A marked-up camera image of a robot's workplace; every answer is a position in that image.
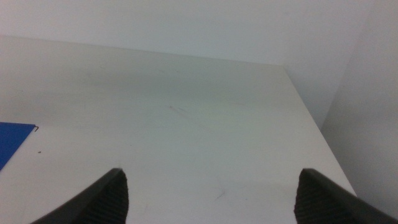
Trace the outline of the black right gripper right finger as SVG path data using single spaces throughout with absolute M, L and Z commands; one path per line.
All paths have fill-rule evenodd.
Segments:
M 294 214 L 299 224 L 397 224 L 397 219 L 357 198 L 315 169 L 303 169 L 299 175 Z

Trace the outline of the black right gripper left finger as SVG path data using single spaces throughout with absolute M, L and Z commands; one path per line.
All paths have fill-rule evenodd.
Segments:
M 34 223 L 125 224 L 129 210 L 127 177 L 113 168 L 84 191 Z

